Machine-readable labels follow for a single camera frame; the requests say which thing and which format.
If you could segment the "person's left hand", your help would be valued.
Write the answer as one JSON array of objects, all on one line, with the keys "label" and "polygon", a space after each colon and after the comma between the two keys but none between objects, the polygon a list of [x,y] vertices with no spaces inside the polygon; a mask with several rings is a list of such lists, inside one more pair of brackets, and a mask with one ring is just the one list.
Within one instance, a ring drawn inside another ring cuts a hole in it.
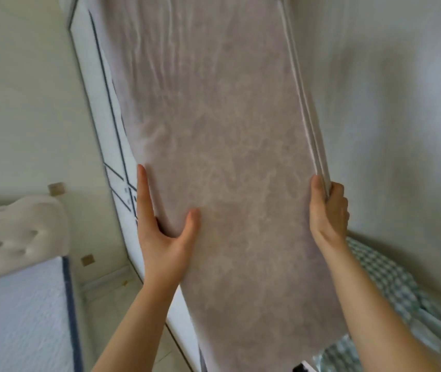
[{"label": "person's left hand", "polygon": [[166,236],[159,229],[149,190],[147,171],[137,165],[137,228],[145,265],[144,284],[161,293],[175,293],[186,274],[193,255],[178,237]]}]

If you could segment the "person's right hand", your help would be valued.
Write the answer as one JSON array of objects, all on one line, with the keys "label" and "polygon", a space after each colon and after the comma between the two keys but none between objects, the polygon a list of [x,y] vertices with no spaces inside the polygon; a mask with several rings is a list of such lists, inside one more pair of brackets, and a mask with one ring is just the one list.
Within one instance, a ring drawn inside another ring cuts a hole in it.
[{"label": "person's right hand", "polygon": [[311,234],[322,254],[346,245],[348,221],[348,199],[344,196],[344,186],[332,182],[330,193],[326,191],[326,217],[310,220]]}]

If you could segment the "grey-backed thin mattress pad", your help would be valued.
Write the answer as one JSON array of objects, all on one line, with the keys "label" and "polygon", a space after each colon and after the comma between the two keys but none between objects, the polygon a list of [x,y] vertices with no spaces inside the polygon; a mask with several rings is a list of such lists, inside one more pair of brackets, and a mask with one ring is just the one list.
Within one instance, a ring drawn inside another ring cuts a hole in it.
[{"label": "grey-backed thin mattress pad", "polygon": [[329,173],[288,0],[86,0],[208,372],[292,372],[347,332],[309,230]]}]

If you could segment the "person's right forearm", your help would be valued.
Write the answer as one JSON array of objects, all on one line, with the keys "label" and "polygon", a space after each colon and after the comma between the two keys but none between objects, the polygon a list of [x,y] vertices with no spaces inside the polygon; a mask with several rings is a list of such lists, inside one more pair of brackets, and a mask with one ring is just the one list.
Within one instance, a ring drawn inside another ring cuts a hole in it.
[{"label": "person's right forearm", "polygon": [[377,286],[344,239],[319,239],[348,331],[365,372],[441,372]]}]

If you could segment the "person's left forearm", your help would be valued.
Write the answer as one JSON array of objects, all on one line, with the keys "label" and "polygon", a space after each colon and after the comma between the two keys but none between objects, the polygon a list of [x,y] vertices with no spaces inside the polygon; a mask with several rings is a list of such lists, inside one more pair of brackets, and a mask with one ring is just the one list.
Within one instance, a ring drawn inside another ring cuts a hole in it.
[{"label": "person's left forearm", "polygon": [[171,350],[155,361],[166,314],[179,287],[145,282],[130,304],[92,372],[189,372]]}]

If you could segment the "white baseboard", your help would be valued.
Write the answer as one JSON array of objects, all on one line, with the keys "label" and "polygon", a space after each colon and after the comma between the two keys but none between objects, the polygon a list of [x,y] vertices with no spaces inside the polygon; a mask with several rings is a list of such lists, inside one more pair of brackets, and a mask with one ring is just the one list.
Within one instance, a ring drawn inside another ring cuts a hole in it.
[{"label": "white baseboard", "polygon": [[134,267],[127,265],[93,281],[84,283],[81,291],[84,294],[88,294],[100,289],[112,289],[121,285],[127,285],[129,281],[135,280],[136,277],[138,276]]}]

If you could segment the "green checked blanket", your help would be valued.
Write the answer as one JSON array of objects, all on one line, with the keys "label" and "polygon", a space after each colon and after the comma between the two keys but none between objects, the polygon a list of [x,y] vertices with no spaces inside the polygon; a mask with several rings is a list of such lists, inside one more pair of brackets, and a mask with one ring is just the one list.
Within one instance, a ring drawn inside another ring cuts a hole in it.
[{"label": "green checked blanket", "polygon": [[[354,257],[414,337],[430,351],[440,355],[441,305],[400,264],[351,237],[347,237],[347,243]],[[314,356],[313,362],[317,372],[364,371],[349,333]]]}]

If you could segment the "white wardrobe with navy lines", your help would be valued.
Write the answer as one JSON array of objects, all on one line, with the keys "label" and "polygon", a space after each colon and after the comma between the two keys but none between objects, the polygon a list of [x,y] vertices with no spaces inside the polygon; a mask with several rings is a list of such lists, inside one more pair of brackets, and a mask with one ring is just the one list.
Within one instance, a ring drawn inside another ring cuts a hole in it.
[{"label": "white wardrobe with navy lines", "polygon": [[[145,264],[137,235],[137,163],[128,143],[122,114],[103,46],[86,0],[74,0],[69,31],[87,94],[95,133],[112,192],[126,254],[143,282]],[[204,372],[198,340],[180,288],[174,294],[166,329],[185,372]]]}]

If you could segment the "white tufted headboard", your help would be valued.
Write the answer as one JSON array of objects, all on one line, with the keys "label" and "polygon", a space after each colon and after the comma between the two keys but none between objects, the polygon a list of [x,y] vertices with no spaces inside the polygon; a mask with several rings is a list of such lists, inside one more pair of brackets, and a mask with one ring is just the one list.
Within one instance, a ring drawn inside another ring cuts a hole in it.
[{"label": "white tufted headboard", "polygon": [[69,252],[69,221],[59,200],[28,195],[0,206],[0,277]]}]

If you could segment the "white mattress with navy trim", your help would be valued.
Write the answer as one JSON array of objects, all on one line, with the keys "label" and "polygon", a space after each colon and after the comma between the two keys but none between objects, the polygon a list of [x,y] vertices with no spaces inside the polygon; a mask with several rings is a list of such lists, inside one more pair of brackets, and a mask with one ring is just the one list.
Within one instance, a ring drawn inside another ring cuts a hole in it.
[{"label": "white mattress with navy trim", "polygon": [[0,277],[0,372],[85,372],[68,257]]}]

